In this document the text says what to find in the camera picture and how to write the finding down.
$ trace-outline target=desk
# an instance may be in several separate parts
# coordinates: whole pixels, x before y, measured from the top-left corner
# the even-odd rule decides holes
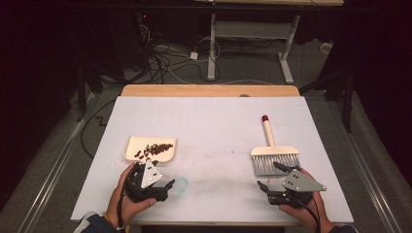
[[[270,93],[277,97],[267,97]],[[252,97],[237,97],[239,94]],[[266,145],[262,115],[271,118],[277,144],[297,147],[302,167],[328,188],[323,196],[330,220],[353,222],[305,99],[293,86],[259,85],[126,86],[71,219],[79,220],[88,211],[106,210],[119,175],[127,166],[122,157],[127,138],[135,135],[172,137],[178,142],[173,160],[157,165],[163,180],[156,185],[176,180],[169,198],[137,215],[132,223],[298,224],[295,218],[270,206],[257,185],[261,181],[270,189],[284,190],[283,179],[255,176],[250,152]]]
[[[213,5],[221,3],[237,4],[261,4],[261,5],[292,5],[305,6],[315,5],[317,7],[342,6],[343,0],[217,0]],[[208,80],[215,79],[216,37],[243,37],[262,39],[286,39],[285,49],[278,53],[279,63],[284,74],[286,83],[293,84],[291,69],[288,65],[288,55],[291,50],[294,33],[297,29],[300,16],[294,16],[292,23],[255,23],[245,21],[218,21],[216,14],[212,14],[210,32],[210,54],[208,64]]]

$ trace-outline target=brush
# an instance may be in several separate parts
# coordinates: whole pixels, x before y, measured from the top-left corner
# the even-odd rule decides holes
[[[259,147],[252,150],[251,156],[255,165],[255,173],[258,177],[287,176],[288,173],[277,169],[273,162],[279,162],[289,167],[299,166],[298,151],[294,147],[276,147],[269,118],[263,116],[261,119],[269,147]]]

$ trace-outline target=brush handle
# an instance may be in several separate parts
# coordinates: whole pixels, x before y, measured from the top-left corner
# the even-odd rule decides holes
[[[275,147],[275,141],[273,140],[272,127],[270,127],[269,117],[262,116],[261,120],[263,121],[263,129],[264,134],[266,135],[267,144],[269,145],[269,147]]]

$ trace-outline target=wooden desk edge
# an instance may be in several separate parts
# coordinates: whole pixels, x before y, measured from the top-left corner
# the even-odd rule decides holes
[[[121,96],[157,97],[296,97],[293,85],[130,84]]]

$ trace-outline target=sleeve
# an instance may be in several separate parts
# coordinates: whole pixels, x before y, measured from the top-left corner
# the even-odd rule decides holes
[[[333,227],[329,233],[359,233],[353,225],[343,225]]]
[[[83,216],[73,233],[116,233],[116,229],[105,217],[96,212],[89,212]]]

